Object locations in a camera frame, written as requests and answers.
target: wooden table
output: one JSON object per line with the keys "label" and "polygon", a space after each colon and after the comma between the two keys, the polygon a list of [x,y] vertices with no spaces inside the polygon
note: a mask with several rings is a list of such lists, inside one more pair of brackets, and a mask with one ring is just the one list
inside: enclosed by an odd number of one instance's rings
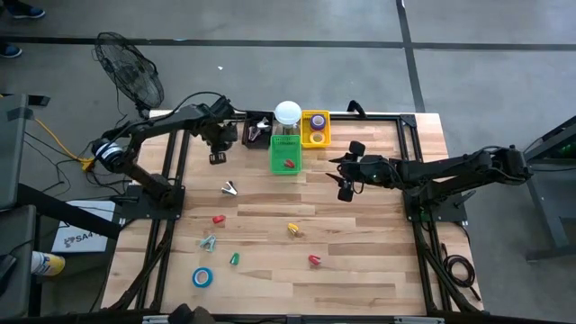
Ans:
{"label": "wooden table", "polygon": [[[424,160],[447,158],[438,114],[416,117]],[[303,170],[292,176],[272,175],[267,151],[248,150],[239,142],[227,152],[227,163],[211,166],[206,144],[192,139],[184,174],[185,211],[175,227],[162,311],[171,312],[185,302],[212,313],[425,314],[401,192],[367,186],[352,202],[341,202],[338,186],[324,175],[336,173],[336,165],[328,160],[343,156],[351,140],[363,142],[367,153],[400,158],[397,131],[389,121],[332,122],[331,146],[305,149]],[[167,135],[147,140],[139,164],[160,173],[166,145]],[[411,145],[409,149],[413,158]],[[237,197],[221,193],[228,180],[238,189]],[[212,223],[220,214],[227,217],[224,228]],[[292,237],[286,228],[289,222],[298,224],[303,237]],[[462,230],[450,223],[437,225],[448,253],[472,261]],[[103,307],[116,302],[140,271],[149,227],[149,220],[137,220],[121,233]],[[217,238],[213,253],[198,247],[210,234]],[[234,252],[240,254],[237,266],[229,264]],[[310,266],[310,254],[321,257],[320,267]],[[214,273],[208,288],[192,284],[192,272],[199,266]],[[147,305],[156,274],[151,278]],[[440,305],[435,275],[431,281]],[[463,293],[482,307],[469,290]]]}

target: yellow cable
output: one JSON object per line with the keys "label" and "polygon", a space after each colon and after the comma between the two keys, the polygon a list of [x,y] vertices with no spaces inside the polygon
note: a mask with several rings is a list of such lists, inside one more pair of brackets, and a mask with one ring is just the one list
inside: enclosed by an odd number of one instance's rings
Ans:
{"label": "yellow cable", "polygon": [[56,136],[56,134],[54,134],[54,132],[52,132],[52,130],[50,130],[48,128],[48,126],[46,126],[41,120],[39,120],[38,118],[34,118],[34,120],[58,143],[58,145],[64,149],[64,151],[66,152],[66,154],[73,158],[74,160],[82,163],[82,169],[88,168],[90,165],[92,165],[92,163],[94,162],[93,158],[83,158],[83,157],[77,157],[76,155],[74,155],[72,152],[70,152],[70,150],[68,150],[64,144],[62,144],[62,142],[60,141],[60,139],[58,138],[58,136]]}

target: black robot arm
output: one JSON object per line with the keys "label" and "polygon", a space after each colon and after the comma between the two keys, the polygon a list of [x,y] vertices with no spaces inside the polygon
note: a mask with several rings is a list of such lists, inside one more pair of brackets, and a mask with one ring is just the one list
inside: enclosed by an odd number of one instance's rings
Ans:
{"label": "black robot arm", "polygon": [[[330,160],[338,163],[340,176],[330,175],[338,182],[338,199],[352,201],[355,183],[398,188],[420,205],[441,203],[448,196],[482,185],[502,183],[522,185],[532,173],[522,152],[510,148],[486,147],[472,154],[433,162],[405,161],[366,155],[365,146],[353,141],[350,153]],[[445,181],[435,179],[447,178]]]}
{"label": "black robot arm", "polygon": [[[221,123],[231,120],[233,115],[230,100],[221,96],[212,106],[191,104],[168,115],[129,121],[120,128],[108,130],[93,143],[92,152],[108,171],[138,181],[152,200],[167,207],[174,200],[173,186],[162,175],[151,175],[135,162],[142,142],[171,131],[190,131],[195,137],[200,135],[211,148],[211,164],[224,163],[224,151],[238,139],[238,131],[235,123]],[[130,138],[128,147],[118,145],[119,138]]]}

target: concrete floor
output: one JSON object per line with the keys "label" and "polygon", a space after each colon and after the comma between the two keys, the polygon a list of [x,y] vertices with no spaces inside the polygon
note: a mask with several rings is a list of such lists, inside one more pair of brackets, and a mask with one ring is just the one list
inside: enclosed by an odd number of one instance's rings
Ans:
{"label": "concrete floor", "polygon": [[[114,31],[127,37],[167,39],[402,40],[394,0],[33,2],[48,11],[44,19],[12,22],[5,14],[0,17],[0,34],[94,37]],[[576,42],[576,4],[571,0],[405,0],[404,4],[413,41]],[[91,46],[23,44],[22,48],[21,58],[0,60],[0,92],[49,95],[52,102],[37,116],[75,152],[114,125],[119,118],[114,87],[92,60]],[[268,110],[282,100],[294,100],[304,108],[338,111],[356,99],[368,111],[415,111],[402,49],[139,49],[158,66],[165,107],[188,93],[213,90],[248,110]],[[426,110],[440,113],[453,156],[490,144],[523,148],[574,115],[576,52],[415,50],[415,58]],[[121,109],[133,113],[123,95]],[[49,139],[33,123],[28,130]],[[56,161],[61,158],[43,151]],[[61,199],[113,194],[87,184],[77,166],[63,169],[73,190]],[[53,166],[26,149],[22,171],[26,184],[44,188],[55,181],[53,173]],[[527,251],[550,245],[527,188],[488,185],[466,208],[486,309],[499,315],[575,321],[576,258],[535,265],[524,259]],[[87,311],[103,277],[99,268],[54,283],[46,292],[45,311]]]}

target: person's foot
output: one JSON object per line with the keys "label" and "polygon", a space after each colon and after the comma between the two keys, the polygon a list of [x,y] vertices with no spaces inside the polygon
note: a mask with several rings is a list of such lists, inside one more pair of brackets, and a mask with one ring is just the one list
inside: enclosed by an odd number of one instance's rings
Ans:
{"label": "person's foot", "polygon": [[6,10],[12,15],[14,19],[38,19],[42,18],[46,14],[46,12],[40,8],[36,8],[21,2],[7,5]]}
{"label": "person's foot", "polygon": [[22,49],[11,44],[0,43],[0,58],[14,59],[22,55]]}

